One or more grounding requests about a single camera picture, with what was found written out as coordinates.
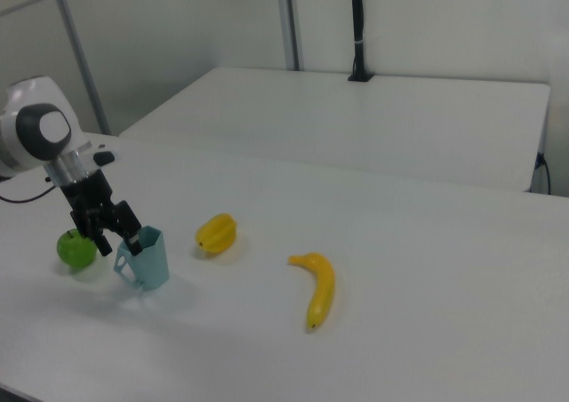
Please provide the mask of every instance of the green apple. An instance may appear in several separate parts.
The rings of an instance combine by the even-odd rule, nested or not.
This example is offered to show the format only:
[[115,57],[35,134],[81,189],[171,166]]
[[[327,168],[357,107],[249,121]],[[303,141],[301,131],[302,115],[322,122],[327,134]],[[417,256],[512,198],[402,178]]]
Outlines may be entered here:
[[97,246],[82,237],[79,230],[66,231],[57,240],[57,254],[63,262],[76,269],[87,267],[95,260]]

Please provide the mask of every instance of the blue cup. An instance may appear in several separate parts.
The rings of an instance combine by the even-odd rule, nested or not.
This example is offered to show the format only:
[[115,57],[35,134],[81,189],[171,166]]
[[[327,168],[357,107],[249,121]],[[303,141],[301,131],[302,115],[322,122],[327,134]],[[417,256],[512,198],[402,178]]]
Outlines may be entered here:
[[[133,288],[142,288],[144,291],[157,289],[170,277],[164,248],[164,235],[162,231],[146,226],[139,230],[139,241],[142,245],[142,252],[134,256],[124,241],[121,242],[116,250],[113,270]],[[127,264],[134,274],[134,280],[123,274],[123,269]]]

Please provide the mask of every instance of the black pole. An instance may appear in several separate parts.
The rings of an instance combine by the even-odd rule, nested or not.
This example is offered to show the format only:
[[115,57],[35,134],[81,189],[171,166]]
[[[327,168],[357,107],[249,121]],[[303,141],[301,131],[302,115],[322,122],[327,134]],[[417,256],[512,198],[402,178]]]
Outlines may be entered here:
[[352,82],[367,82],[373,75],[365,71],[364,63],[364,1],[352,0],[352,12],[354,15],[354,59],[352,76],[348,77]]

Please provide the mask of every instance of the toy fruit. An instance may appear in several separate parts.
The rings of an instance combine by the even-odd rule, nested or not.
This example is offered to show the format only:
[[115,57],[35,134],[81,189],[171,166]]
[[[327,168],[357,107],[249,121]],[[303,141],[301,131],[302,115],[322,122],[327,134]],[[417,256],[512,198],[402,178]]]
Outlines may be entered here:
[[312,331],[325,321],[330,306],[332,306],[335,287],[334,269],[321,253],[293,255],[289,257],[288,263],[307,269],[317,277],[317,289],[312,295],[306,314],[308,330]]
[[63,233],[57,240],[57,254],[71,267],[82,269],[95,260],[97,246],[88,238],[82,237],[77,229]]
[[221,253],[235,242],[237,222],[228,213],[211,218],[196,232],[197,245],[208,253]]

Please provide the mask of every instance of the yellow banana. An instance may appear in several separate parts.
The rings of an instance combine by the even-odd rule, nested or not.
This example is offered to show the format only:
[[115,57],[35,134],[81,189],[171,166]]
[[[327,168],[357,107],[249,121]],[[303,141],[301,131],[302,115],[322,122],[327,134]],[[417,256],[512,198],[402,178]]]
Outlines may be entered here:
[[228,213],[211,218],[196,232],[196,243],[208,253],[221,253],[235,242],[237,222]]
[[325,321],[332,306],[335,287],[334,269],[321,253],[293,255],[289,257],[288,263],[307,269],[317,277],[317,289],[312,295],[306,314],[308,330],[313,331]]

